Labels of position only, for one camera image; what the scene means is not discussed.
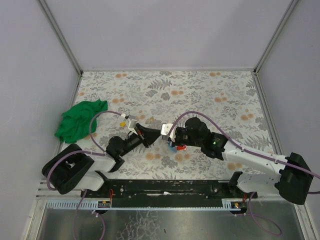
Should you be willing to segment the red tag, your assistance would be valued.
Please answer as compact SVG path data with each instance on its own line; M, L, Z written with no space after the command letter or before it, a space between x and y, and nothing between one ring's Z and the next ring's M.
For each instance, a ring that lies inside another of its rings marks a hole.
M185 145L183 145L183 146L176 146L176 150L177 151L182 151L182 150L186 150L187 149L187 147L185 146Z

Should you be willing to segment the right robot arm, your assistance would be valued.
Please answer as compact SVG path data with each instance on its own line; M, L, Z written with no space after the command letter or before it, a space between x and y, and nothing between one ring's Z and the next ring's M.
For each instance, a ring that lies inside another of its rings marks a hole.
M257 151L232 140L223 132L210 131L197 117L188 119L184 127L170 124L164 129L172 146L199 147L209 158L240 163L260 171L257 175L233 174L230 183L242 192L279 194L293 204L305 204L313 176L301 155L292 152L285 156Z

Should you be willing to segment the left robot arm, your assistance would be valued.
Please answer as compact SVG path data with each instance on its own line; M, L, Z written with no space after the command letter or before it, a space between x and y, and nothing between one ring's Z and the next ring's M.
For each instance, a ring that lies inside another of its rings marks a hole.
M139 123L135 132L122 139L113 136L106 153L82 150L73 143L44 165L41 173L46 177L47 187L65 195L75 188L97 191L105 180L100 172L114 173L125 163L123 156L139 145L149 148L160 136L161 130L147 128Z

